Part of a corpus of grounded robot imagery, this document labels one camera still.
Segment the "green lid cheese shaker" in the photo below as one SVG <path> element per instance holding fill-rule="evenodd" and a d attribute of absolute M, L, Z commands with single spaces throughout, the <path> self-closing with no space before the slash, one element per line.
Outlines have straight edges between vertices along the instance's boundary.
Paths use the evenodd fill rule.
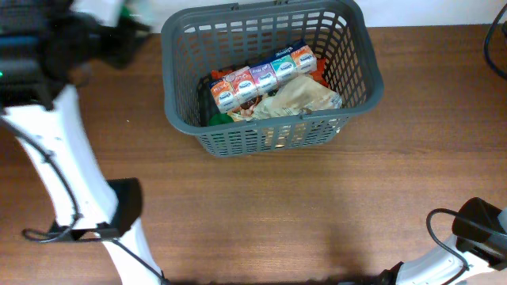
<path fill-rule="evenodd" d="M 222 124 L 230 124 L 233 123 L 234 120 L 232 117 L 227 115 L 226 113 L 218 113 L 215 114 L 209 121 L 208 125 L 211 126 L 217 126 Z"/>

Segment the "blue tissue multipack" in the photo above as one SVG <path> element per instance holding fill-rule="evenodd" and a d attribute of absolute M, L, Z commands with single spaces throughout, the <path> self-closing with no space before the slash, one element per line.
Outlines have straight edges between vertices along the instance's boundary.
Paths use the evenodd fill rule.
<path fill-rule="evenodd" d="M 234 111 L 248 101 L 287 84 L 302 74 L 318 69 L 318 60 L 304 40 L 260 61 L 237 70 L 214 70 L 209 84 L 212 98 L 221 113 Z"/>

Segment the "tan crinkled snack bag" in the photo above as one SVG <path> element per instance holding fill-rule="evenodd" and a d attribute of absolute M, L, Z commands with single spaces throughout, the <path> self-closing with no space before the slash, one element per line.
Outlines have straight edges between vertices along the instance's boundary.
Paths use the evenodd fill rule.
<path fill-rule="evenodd" d="M 264 96 L 255 97 L 243 104 L 236 109 L 227 113 L 234 122 L 239 121 L 251 121 L 251 120 L 263 120 L 271 117 L 269 110 L 273 102 L 274 97 L 269 97 L 266 94 Z"/>

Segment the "cream bag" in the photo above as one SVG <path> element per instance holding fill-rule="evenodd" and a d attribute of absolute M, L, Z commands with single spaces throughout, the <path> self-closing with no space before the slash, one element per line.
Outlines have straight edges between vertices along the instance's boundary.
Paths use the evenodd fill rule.
<path fill-rule="evenodd" d="M 300 75 L 278 89 L 272 97 L 263 99 L 254 109 L 252 118 L 263 120 L 301 113 L 340 108 L 341 95 L 317 83 L 313 78 Z"/>

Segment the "orange spaghetti package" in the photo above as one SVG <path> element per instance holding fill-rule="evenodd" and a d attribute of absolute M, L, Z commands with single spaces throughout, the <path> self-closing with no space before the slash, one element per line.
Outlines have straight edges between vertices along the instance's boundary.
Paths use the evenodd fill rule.
<path fill-rule="evenodd" d="M 326 61 L 324 59 L 318 59 L 317 60 L 317 70 L 314 72 L 311 72 L 311 76 L 316 82 L 320 83 L 321 85 L 323 85 L 325 87 L 328 87 L 329 84 L 327 83 L 327 81 L 323 77 L 325 66 L 326 66 Z M 217 80 L 217 79 L 220 79 L 220 78 L 224 77 L 225 75 L 230 74 L 232 72 L 233 72 L 233 70 L 231 70 L 231 69 L 212 70 L 211 76 L 214 80 Z"/>

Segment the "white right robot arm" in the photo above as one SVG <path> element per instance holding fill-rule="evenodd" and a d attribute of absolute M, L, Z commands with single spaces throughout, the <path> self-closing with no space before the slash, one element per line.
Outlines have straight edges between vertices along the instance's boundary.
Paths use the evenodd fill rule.
<path fill-rule="evenodd" d="M 451 215 L 452 233 L 441 241 L 432 219 Z M 416 260 L 400 262 L 381 272 L 374 284 L 450 285 L 483 273 L 506 269 L 506 209 L 478 197 L 469 199 L 458 211 L 437 208 L 425 220 L 436 247 Z"/>

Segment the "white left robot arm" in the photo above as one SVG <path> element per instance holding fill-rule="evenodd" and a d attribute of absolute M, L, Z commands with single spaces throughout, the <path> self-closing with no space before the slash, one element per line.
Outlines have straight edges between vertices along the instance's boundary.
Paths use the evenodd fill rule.
<path fill-rule="evenodd" d="M 101 243 L 124 284 L 164 284 L 145 238 L 142 188 L 106 179 L 86 136 L 71 72 L 98 59 L 125 68 L 154 25 L 148 1 L 4 1 L 1 125 L 29 156 L 51 198 L 49 230 L 25 239 Z"/>

